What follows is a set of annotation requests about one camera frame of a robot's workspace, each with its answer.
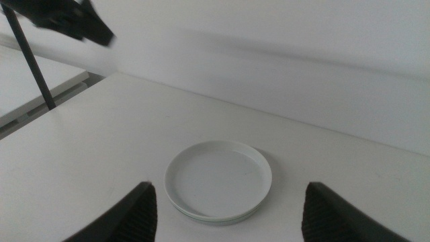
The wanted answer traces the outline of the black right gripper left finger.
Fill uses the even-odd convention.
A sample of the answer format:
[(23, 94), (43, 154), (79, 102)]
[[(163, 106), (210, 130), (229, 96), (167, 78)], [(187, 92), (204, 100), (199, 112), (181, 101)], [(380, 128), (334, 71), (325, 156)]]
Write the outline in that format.
[(154, 242), (157, 222), (155, 187), (149, 181), (141, 182), (67, 241)]

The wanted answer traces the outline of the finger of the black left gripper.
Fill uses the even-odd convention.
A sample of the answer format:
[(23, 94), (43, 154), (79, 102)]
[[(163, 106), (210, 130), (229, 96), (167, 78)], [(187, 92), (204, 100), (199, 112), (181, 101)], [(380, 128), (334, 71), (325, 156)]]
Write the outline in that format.
[(83, 37), (99, 45), (109, 46), (115, 37), (114, 33), (98, 16), (90, 0), (82, 0), (81, 7), (85, 13)]

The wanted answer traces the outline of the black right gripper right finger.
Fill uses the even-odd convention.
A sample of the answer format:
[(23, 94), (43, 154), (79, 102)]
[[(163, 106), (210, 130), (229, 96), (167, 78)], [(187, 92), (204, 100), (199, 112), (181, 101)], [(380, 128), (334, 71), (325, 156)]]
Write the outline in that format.
[(305, 242), (408, 241), (316, 181), (306, 188), (301, 230)]

